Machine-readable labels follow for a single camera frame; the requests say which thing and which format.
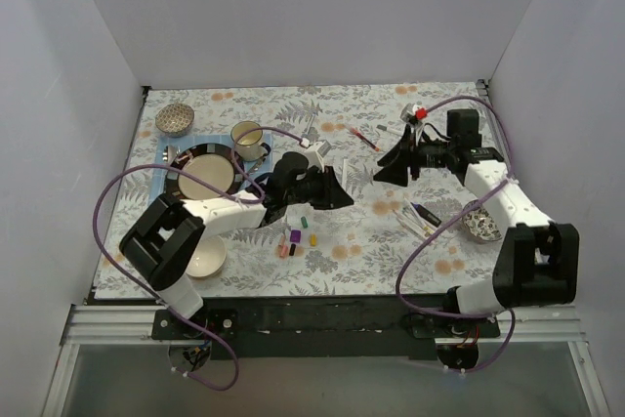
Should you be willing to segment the grey cap marker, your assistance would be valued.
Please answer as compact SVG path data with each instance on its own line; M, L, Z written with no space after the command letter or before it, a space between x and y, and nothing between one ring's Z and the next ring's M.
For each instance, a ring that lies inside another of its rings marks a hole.
M384 131L390 134L393 134L395 136L401 137L403 135L403 131L400 131L399 129L395 129L395 128L391 128L385 125L377 125L376 128L380 131Z

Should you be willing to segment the purple cap marker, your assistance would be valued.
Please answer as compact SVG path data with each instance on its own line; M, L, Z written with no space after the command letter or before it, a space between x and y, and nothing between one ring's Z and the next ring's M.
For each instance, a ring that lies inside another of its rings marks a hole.
M441 225L441 219L423 205L413 203L412 206L418 216L431 226L438 228Z

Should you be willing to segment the pink pen cap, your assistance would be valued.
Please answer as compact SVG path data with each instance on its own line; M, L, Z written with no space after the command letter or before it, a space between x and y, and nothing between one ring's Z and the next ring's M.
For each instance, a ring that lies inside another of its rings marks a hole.
M288 256L289 253L289 246L284 244L280 247L280 251L279 251L279 257L280 258L285 258Z

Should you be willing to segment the orange cap marker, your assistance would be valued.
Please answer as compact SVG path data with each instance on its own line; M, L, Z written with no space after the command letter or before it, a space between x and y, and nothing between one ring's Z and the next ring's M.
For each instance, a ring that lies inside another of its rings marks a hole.
M403 215L399 215L398 219L410 230L412 230L416 235L420 236L422 239L427 239L430 235L418 224L413 222L408 217Z

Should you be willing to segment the yellow cap marker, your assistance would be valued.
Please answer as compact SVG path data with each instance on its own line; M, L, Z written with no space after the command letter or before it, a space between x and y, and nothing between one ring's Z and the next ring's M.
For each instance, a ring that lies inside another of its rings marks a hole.
M431 227L417 213L412 213L410 217L426 236L430 236L433 233Z

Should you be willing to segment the pink cap marker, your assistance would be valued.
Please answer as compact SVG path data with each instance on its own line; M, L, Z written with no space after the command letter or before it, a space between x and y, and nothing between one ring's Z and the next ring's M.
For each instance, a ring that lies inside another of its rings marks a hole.
M412 233L414 233L416 236L418 236L420 239L422 240L426 240L428 237L422 232L421 228L418 227L417 225L411 223L409 220L402 218L402 217L397 217L396 218L397 221L406 229L410 230Z

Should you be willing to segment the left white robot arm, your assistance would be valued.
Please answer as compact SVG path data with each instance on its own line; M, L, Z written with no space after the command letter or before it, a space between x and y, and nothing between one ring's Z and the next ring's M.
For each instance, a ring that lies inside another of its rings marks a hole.
M280 220L291 205L328 211L352 206L329 165L313 165L287 152L273 170L225 197L181 200L159 195L123 236L119 250L152 291L172 310L174 326L189 339L208 325L204 302L186 274L200 242L237 229L258 229Z

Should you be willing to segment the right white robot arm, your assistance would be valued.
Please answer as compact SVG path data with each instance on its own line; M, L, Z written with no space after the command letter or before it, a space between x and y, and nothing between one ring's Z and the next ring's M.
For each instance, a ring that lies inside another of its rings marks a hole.
M528 198L501 153L483 145L476 110L448 111L446 132L434 140L422 135L426 115L416 106L403 111L404 131L379 160L375 181L404 187L423 169L446 169L474 195L503 237L490 278L445 294L436 312L443 328L460 337L478 318L507 309L572 303L580 242L576 227L555 222Z

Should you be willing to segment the light blue pen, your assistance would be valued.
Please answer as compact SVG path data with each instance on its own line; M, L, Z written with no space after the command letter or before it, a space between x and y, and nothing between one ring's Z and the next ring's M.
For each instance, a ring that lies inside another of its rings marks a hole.
M312 126L313 126L313 124L315 122L315 119L316 119L316 114L312 114L310 119L309 119L309 121L308 121L308 123L307 123L305 131L304 131L304 133L302 135L302 138L306 138L306 139L310 138L310 132L311 132Z

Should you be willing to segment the floral tablecloth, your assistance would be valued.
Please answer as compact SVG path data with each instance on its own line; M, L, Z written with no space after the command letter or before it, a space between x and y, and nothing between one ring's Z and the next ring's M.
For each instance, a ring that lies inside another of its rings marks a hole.
M425 170L406 188L374 182L379 158L397 136L377 125L400 129L407 104L430 110L430 137L445 130L453 108L479 107L484 89L471 82L400 85L303 86L213 90L151 90L130 152L133 173L117 193L105 245L109 257L101 262L94 296L100 301L142 300L145 290L134 281L135 270L119 252L122 235L147 208L157 145L163 135L155 116L167 104L190 105L195 113L188 135L229 134L246 120L266 127L271 158L294 150L312 114L313 140L328 141L326 162L341 183L343 158L349 160L346 191L354 205L336 211L315 211L307 205L288 209L286 216L263 229L227 233L227 258L221 270L195 282L205 297L386 295L396 291L442 293L455 285L487 278L500 246L477 243L461 224L454 224L430 246L398 221L409 203L421 204L449 221L472 201L457 178L444 170ZM376 152L349 131L356 128L378 146ZM301 217L309 227L304 229ZM279 257L281 236L291 246L290 232L301 242L294 256ZM310 236L317 237L316 246Z

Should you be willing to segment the cream mug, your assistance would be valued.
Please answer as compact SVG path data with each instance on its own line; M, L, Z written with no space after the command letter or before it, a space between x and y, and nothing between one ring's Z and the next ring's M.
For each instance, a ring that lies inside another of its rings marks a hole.
M271 146L264 141L261 126L254 121L241 121L230 131L234 150L245 162L266 158L271 153Z

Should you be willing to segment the floral dark bowl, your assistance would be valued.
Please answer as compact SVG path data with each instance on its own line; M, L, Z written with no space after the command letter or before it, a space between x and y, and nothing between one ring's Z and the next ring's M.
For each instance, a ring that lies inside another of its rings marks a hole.
M477 243L490 243L502 239L494 219L478 202L473 200L466 204L469 209L461 219L461 225L470 238Z

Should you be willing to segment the dark rimmed plate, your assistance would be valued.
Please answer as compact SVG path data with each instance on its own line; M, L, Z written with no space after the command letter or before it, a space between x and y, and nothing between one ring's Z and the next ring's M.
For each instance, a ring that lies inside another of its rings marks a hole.
M181 151L170 165L227 194L235 194L243 184L243 177L235 169L234 163L238 163L241 168L244 167L240 155L232 152L229 146L207 143ZM168 172L165 176L164 192L179 199L189 200L220 197L213 190L176 172Z

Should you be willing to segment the plain cream bowl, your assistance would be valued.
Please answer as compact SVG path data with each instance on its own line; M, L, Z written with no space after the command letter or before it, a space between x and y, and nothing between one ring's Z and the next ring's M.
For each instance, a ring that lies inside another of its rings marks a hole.
M219 236L202 239L195 248L187 265L186 274L204 278L218 273L227 257L227 247Z

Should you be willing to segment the blue checkered placemat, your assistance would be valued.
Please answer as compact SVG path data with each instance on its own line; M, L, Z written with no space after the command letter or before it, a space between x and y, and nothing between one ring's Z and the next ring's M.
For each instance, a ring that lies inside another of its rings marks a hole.
M207 143L216 143L229 146L232 148L232 139L229 134L213 134L213 135L188 135L181 138L161 138L157 145L157 151L154 162L157 164L166 164L163 161L163 150L167 145L177 146L179 148L179 153L187 148L192 146L207 144ZM164 192L164 182L165 176L168 172L165 172L162 169L156 169L153 171L151 187L149 191L149 196L147 201L151 203L158 195ZM239 190L247 187L248 185L242 184Z

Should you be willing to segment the patterned grey bowl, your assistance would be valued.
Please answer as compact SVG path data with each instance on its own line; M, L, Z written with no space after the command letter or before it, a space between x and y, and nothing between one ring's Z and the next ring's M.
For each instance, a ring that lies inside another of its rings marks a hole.
M194 110L188 104L167 104L155 116L155 127L170 138L188 134L194 121Z

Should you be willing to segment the aluminium frame rail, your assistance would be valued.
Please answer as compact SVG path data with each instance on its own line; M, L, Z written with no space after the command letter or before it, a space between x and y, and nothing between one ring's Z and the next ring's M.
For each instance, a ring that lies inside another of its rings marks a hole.
M416 339L452 343L468 336L481 344L499 342L507 334L516 342L578 342L586 339L574 307L517 309L516 318L507 313L478 326L461 323L444 325L440 319L407 312L401 305L367 306L362 301L343 304L303 305L278 302L253 306L214 306L206 328L234 342L245 333L275 337L306 333L409 334ZM203 335L180 323L157 306L79 306L71 309L64 331L64 344L133 344L198 341Z

